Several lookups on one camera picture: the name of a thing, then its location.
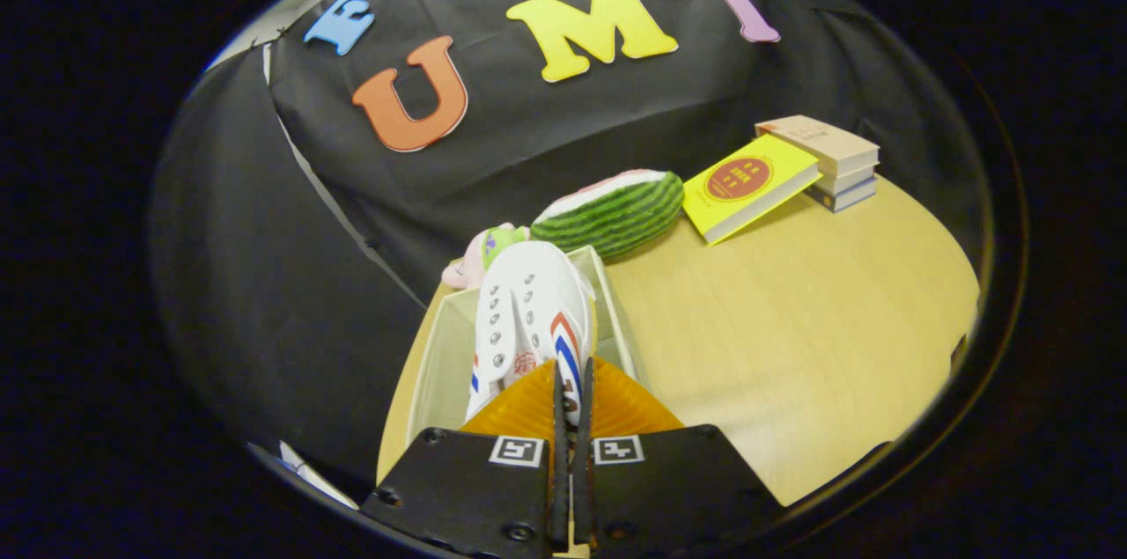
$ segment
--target yellow book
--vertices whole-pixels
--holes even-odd
[[[764,134],[685,181],[685,213],[711,247],[822,178],[818,158]]]

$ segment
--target black fabric backdrop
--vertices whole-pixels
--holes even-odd
[[[592,59],[544,82],[544,57],[505,10],[526,0],[367,0],[345,56],[303,42],[325,0],[270,45],[199,82],[153,190],[153,274],[170,344],[205,402],[276,451],[370,478],[423,309],[362,255],[294,162],[293,144],[364,241],[427,302],[477,231],[529,224],[548,203],[632,167],[682,178],[745,144],[752,123],[805,114],[881,145],[880,172],[952,231],[976,270],[990,206],[973,137],[930,70],[852,0],[751,0],[780,30],[751,44],[722,0],[641,0],[678,50]],[[591,0],[561,0],[588,10]],[[403,106],[434,92],[406,54],[450,34],[469,92],[459,126],[394,152],[353,105],[394,66]]]

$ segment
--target foam letter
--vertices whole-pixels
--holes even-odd
[[[541,74],[548,82],[586,73],[591,66],[587,57],[573,53],[568,41],[604,64],[614,62],[615,29],[622,34],[622,53],[627,57],[649,57],[677,50],[676,38],[662,33],[639,0],[591,0],[591,14],[558,0],[527,0],[505,15],[509,20],[524,21],[532,30],[544,53],[547,65]]]
[[[461,74],[446,53],[453,42],[450,36],[437,37],[418,46],[407,56],[407,63],[411,66],[423,66],[423,72],[438,97],[438,107],[429,117],[415,121],[407,115],[403,103],[396,94],[394,69],[374,74],[353,94],[353,103],[367,113],[380,141],[396,152],[421,150],[446,136],[462,123],[470,98]]]
[[[763,15],[760,15],[760,10],[755,9],[749,0],[724,0],[728,2],[731,12],[736,14],[736,18],[739,18],[742,28],[739,34],[744,36],[747,42],[778,42],[782,37],[778,30],[771,28],[767,21],[764,20]]]
[[[375,15],[367,14],[363,18],[356,15],[367,10],[367,2],[363,0],[337,0],[326,10],[313,26],[310,26],[305,34],[305,39],[321,38],[337,45],[337,54],[346,54],[356,44],[357,38],[364,34],[375,20]]]

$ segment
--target red circle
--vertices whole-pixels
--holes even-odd
[[[763,189],[771,180],[771,163],[765,159],[745,157],[725,161],[712,170],[704,188],[718,201],[739,201]]]

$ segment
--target dark background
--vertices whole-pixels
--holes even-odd
[[[16,37],[5,46],[14,186],[3,261],[16,360],[5,369],[5,485],[15,488],[5,556],[361,552],[355,538],[291,512],[285,487],[180,384],[144,264],[152,165],[172,114],[270,1],[7,7]],[[1127,106],[1122,0],[859,1],[906,37],[944,38],[993,98],[1029,190],[1030,277],[1012,349],[962,425],[800,550],[1121,551],[1122,298],[1112,289],[1124,183],[1112,171],[1122,169],[1115,141]]]

